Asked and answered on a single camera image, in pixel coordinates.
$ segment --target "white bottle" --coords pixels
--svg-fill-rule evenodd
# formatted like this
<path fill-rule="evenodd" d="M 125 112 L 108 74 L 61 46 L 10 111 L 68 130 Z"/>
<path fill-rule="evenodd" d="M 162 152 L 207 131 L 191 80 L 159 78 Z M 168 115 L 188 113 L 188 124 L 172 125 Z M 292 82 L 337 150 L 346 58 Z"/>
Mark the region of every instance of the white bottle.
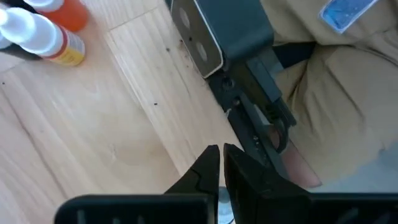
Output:
<path fill-rule="evenodd" d="M 55 63 L 74 66 L 85 57 L 85 45 L 77 35 L 25 9 L 0 9 L 0 32 L 24 50 Z"/>

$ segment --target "light wood surface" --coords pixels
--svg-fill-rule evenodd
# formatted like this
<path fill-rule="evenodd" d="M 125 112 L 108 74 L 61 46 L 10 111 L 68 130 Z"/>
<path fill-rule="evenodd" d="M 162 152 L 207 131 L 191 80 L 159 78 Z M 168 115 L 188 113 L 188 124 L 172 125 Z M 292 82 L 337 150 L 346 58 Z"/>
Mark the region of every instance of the light wood surface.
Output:
<path fill-rule="evenodd" d="M 0 223 L 51 223 L 82 194 L 161 194 L 207 145 L 239 144 L 162 1 L 87 6 L 80 66 L 0 55 Z"/>

